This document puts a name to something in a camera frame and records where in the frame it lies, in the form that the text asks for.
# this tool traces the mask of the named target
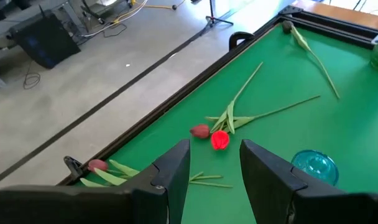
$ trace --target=black speaker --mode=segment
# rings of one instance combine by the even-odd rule
[[[12,39],[39,65],[53,68],[62,60],[80,52],[62,23],[51,10],[9,29]]]

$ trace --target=pink tulip bud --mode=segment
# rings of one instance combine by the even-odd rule
[[[102,161],[100,159],[93,159],[88,163],[88,169],[92,172],[95,172],[95,168],[107,171],[108,170],[108,164],[105,163],[105,161]]]
[[[207,124],[199,124],[190,130],[191,135],[198,138],[208,138],[210,135],[210,128]]]

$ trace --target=teal glass bowl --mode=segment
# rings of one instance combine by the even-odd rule
[[[338,168],[334,161],[321,152],[314,150],[300,151],[294,155],[291,163],[312,177],[331,185],[338,182]]]

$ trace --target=red tulip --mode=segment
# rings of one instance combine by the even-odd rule
[[[210,128],[207,124],[199,124],[190,130],[191,135],[198,138],[208,138],[210,135]]]
[[[93,159],[88,163],[88,169],[92,172],[95,172],[95,168],[107,171],[108,170],[108,164],[105,163],[105,161],[102,161],[100,159]]]
[[[215,150],[225,150],[226,146],[229,144],[229,135],[226,131],[216,131],[211,135],[211,144]]]

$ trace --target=gray floor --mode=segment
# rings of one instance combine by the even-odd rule
[[[275,0],[261,7],[261,1],[254,1],[229,18],[234,26],[219,24],[192,42],[6,177],[0,187],[58,183],[69,174],[64,156],[87,161],[224,55],[233,32],[255,31],[290,2]],[[23,91],[21,82],[0,90],[0,111],[8,111],[0,113],[0,172],[203,28],[205,3],[188,1],[177,12],[144,9],[126,22],[128,30],[120,36],[99,36],[82,53],[43,72],[33,90]]]
[[[41,81],[30,90],[22,88],[27,60],[8,60],[6,67],[11,61],[16,66],[0,89],[0,172],[198,32],[206,11],[187,3],[177,11],[145,8],[125,22],[121,35],[96,36],[52,70],[34,63],[31,70],[40,71]]]

